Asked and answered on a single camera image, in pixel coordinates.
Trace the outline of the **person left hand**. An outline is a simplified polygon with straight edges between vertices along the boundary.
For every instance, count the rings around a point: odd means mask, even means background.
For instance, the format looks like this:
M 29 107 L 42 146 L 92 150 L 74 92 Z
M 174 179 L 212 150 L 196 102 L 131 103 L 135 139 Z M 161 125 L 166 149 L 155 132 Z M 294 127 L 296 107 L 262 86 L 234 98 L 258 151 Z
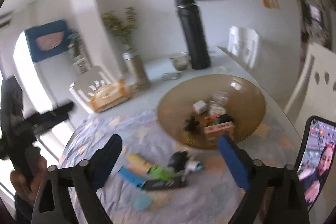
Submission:
M 39 187 L 48 174 L 47 161 L 42 156 L 39 158 L 38 167 L 39 171 L 30 183 L 27 183 L 25 176 L 17 170 L 10 174 L 10 181 L 18 196 L 31 205 L 35 203 Z

